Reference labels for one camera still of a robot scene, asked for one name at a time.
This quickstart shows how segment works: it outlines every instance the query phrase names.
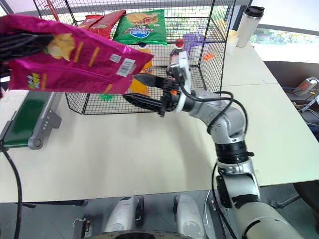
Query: pink chip bag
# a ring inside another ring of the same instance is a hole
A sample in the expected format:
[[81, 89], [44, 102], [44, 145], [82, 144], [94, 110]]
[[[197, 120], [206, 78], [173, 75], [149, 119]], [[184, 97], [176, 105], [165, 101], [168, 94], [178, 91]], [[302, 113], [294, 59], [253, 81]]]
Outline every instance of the pink chip bag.
[[41, 53], [9, 61], [10, 89], [122, 94], [152, 55], [57, 21], [8, 15], [0, 32], [50, 33]]

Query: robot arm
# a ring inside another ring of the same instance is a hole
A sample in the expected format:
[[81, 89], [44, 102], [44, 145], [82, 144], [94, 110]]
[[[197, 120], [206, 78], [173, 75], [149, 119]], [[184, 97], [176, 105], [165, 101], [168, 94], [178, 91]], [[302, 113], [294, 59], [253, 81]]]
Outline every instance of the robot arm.
[[234, 212], [240, 237], [302, 239], [303, 237], [275, 209], [260, 202], [259, 187], [250, 158], [253, 153], [247, 152], [244, 141], [243, 114], [238, 109], [229, 107], [216, 119], [227, 106], [227, 101], [199, 101], [207, 98], [218, 99], [220, 96], [205, 90], [190, 90], [190, 72], [185, 52], [180, 53], [178, 63], [169, 66], [167, 70], [173, 73], [173, 80], [148, 74], [135, 75], [135, 78], [145, 85], [162, 88], [161, 101], [139, 94], [130, 94], [124, 98], [136, 106], [155, 110], [162, 117], [165, 112], [183, 110], [207, 126], [216, 120], [208, 128], [208, 132], [215, 143], [217, 154], [220, 174], [216, 178], [217, 189], [222, 205], [232, 208]]

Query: travel mug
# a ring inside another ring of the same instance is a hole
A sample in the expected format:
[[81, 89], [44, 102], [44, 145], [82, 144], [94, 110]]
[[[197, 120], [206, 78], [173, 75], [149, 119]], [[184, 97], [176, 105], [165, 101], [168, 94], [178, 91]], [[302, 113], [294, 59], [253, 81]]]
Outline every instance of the travel mug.
[[254, 33], [260, 19], [264, 15], [264, 8], [262, 6], [249, 6], [246, 8], [241, 17], [238, 28], [238, 47], [245, 47]]

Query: chip bag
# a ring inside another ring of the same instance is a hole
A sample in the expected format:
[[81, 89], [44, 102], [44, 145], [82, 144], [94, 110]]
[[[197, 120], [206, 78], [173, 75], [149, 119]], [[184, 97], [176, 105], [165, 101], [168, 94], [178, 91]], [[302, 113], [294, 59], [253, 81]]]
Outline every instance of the chip bag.
[[88, 15], [79, 27], [88, 29], [100, 36], [110, 38], [110, 33], [114, 24], [125, 14], [125, 10], [114, 11], [107, 15]]
[[9, 61], [10, 89], [122, 94], [152, 55], [87, 30], [33, 16], [0, 18], [0, 33], [51, 33], [45, 51]]
[[124, 15], [119, 21], [113, 40], [125, 45], [139, 42], [167, 45], [164, 10]]

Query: black cable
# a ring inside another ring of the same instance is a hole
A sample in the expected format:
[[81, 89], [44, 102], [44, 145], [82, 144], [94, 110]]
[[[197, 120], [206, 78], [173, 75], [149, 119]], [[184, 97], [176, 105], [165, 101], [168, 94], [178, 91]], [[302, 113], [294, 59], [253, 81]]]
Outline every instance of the black cable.
[[312, 97], [313, 95], [311, 94], [310, 96], [308, 96], [307, 98], [305, 98], [304, 99], [304, 104], [306, 104], [307, 105], [307, 100], [310, 98], [310, 97]]
[[212, 194], [213, 194], [213, 200], [215, 201], [215, 206], [216, 206], [216, 211], [217, 213], [220, 215], [220, 217], [222, 218], [222, 220], [224, 221], [229, 233], [231, 234], [231, 237], [233, 239], [237, 239], [234, 231], [232, 230], [230, 224], [228, 223], [228, 221], [226, 220], [224, 214], [222, 213], [222, 211], [220, 210], [220, 207], [218, 205], [218, 202], [216, 200], [216, 194], [215, 194], [215, 189], [214, 189], [214, 175], [215, 175], [215, 170], [216, 170], [216, 167], [217, 167], [217, 163], [215, 163], [214, 165], [214, 168], [213, 168], [213, 173], [212, 173], [212, 176], [211, 176], [211, 188], [212, 188]]
[[301, 112], [300, 112], [300, 116], [304, 119], [305, 123], [308, 123], [308, 124], [309, 124], [309, 125], [307, 124], [308, 127], [309, 127], [309, 126], [312, 126], [312, 127], [314, 127], [314, 128], [319, 128], [318, 125], [316, 125], [316, 124], [314, 124], [314, 123], [308, 122], [308, 121], [305, 119], [305, 117], [303, 117], [303, 115], [302, 115]]
[[190, 98], [193, 101], [198, 101], [198, 102], [212, 102], [212, 101], [222, 101], [222, 100], [229, 100], [231, 98], [234, 98], [233, 93], [229, 92], [229, 91], [217, 91], [214, 92], [216, 94], [227, 94], [230, 95], [231, 98], [229, 97], [219, 97], [219, 98], [198, 98], [196, 96], [193, 96], [192, 94], [190, 94], [189, 92], [187, 92], [187, 90], [184, 87], [185, 83], [181, 82], [179, 84], [181, 91], [184, 93], [184, 95], [186, 95], [188, 98]]
[[14, 172], [16, 185], [17, 185], [17, 189], [18, 189], [18, 206], [17, 206], [15, 232], [14, 232], [14, 239], [18, 239], [19, 234], [20, 234], [21, 216], [22, 216], [22, 187], [21, 187], [20, 176], [19, 176], [18, 170], [17, 170], [14, 162], [12, 161], [11, 157], [9, 156], [6, 149], [2, 145], [0, 145], [0, 151], [2, 151], [4, 153], [5, 157], [7, 158], [8, 162], [9, 162], [9, 164]]
[[208, 124], [207, 132], [209, 134], [210, 134], [211, 127], [226, 112], [226, 110], [228, 110], [228, 108], [230, 107], [232, 102], [235, 102], [236, 104], [238, 104], [239, 107], [244, 112], [244, 115], [245, 115], [245, 130], [244, 130], [244, 133], [246, 134], [247, 128], [248, 128], [248, 115], [247, 115], [247, 112], [246, 112], [244, 106], [238, 100], [234, 99], [234, 95], [231, 92], [229, 92], [229, 91], [214, 92], [216, 94], [228, 94], [228, 95], [230, 95], [230, 97], [219, 97], [219, 98], [205, 98], [205, 99], [202, 99], [202, 98], [195, 97], [195, 96], [191, 95], [189, 92], [187, 92], [187, 90], [184, 87], [184, 82], [181, 82], [179, 84], [179, 86], [181, 88], [181, 91], [184, 93], [184, 95], [186, 95], [188, 98], [190, 98], [190, 99], [192, 99], [194, 101], [199, 101], [199, 102], [212, 102], [212, 101], [222, 101], [222, 100], [229, 101], [229, 103], [226, 105], [226, 107], [215, 118], [213, 118], [213, 120]]
[[312, 91], [312, 90], [299, 90], [299, 91], [291, 91], [291, 92], [287, 92], [287, 91], [284, 91], [285, 93], [288, 93], [288, 94], [294, 94], [294, 93], [297, 93], [297, 92], [301, 92], [301, 91]]
[[319, 85], [319, 81], [317, 80], [316, 89], [314, 91], [314, 100], [315, 100], [315, 102], [316, 102], [316, 92], [318, 90], [318, 85]]

